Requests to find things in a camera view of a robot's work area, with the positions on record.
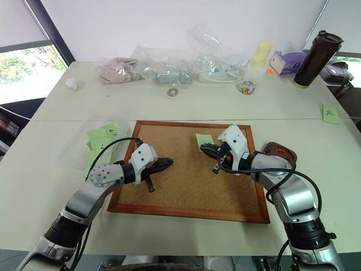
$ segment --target thermos bottle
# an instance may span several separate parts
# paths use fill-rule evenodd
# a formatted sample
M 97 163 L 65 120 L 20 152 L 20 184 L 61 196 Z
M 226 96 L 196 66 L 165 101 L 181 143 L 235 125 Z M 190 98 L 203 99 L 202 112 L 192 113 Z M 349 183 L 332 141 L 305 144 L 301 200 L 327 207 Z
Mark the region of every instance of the thermos bottle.
M 341 48 L 342 38 L 322 30 L 312 41 L 312 47 L 293 79 L 299 88 L 308 87 L 331 57 Z

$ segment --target tree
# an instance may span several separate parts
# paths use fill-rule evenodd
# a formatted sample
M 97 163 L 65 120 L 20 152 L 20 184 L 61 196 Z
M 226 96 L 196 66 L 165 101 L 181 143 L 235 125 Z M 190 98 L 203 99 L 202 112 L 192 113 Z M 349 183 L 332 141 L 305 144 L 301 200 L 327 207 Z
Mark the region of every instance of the tree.
M 349 57 L 346 57 L 346 56 L 334 56 L 333 60 L 336 60 L 336 61 L 353 61 L 353 62 L 361 63 L 361 58 L 349 58 Z
M 51 46 L 30 48 L 23 50 L 24 55 L 32 54 L 35 56 L 41 65 L 55 68 L 60 72 L 65 72 L 65 64 L 58 57 Z
M 31 75 L 28 63 L 17 56 L 0 54 L 0 84 L 11 84 Z

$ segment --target plastic bag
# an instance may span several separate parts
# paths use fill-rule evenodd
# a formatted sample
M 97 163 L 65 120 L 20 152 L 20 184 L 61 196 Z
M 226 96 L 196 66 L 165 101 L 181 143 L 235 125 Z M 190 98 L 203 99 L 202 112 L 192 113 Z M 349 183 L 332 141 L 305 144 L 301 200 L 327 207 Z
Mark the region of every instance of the plastic bag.
M 228 83 L 241 79 L 249 61 L 243 51 L 222 46 L 203 24 L 190 28 L 187 38 L 196 58 L 193 73 L 199 81 Z
M 142 79 L 134 72 L 138 62 L 130 58 L 102 59 L 93 66 L 94 76 L 103 84 L 118 84 Z
M 174 49 L 151 49 L 137 46 L 132 58 L 138 61 L 135 72 L 158 84 L 189 85 L 193 78 L 184 52 Z

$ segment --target black bag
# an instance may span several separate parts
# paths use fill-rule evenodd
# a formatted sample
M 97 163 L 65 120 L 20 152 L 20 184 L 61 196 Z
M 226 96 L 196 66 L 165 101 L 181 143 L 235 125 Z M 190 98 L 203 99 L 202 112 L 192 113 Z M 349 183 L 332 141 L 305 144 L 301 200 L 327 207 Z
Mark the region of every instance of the black bag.
M 348 64 L 345 62 L 335 62 L 327 64 L 320 75 L 326 83 L 340 84 L 340 87 L 333 93 L 336 99 L 340 99 L 349 89 L 352 89 L 351 82 L 354 76 L 347 70 Z

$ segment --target purple tissue box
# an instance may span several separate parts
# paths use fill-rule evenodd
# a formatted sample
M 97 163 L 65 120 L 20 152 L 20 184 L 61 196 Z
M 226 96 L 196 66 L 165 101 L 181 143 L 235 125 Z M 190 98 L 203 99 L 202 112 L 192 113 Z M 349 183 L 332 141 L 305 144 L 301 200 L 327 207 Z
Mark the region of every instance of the purple tissue box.
M 295 52 L 283 55 L 281 51 L 275 51 L 270 60 L 270 66 L 279 75 L 296 73 L 305 58 L 306 54 L 303 52 Z

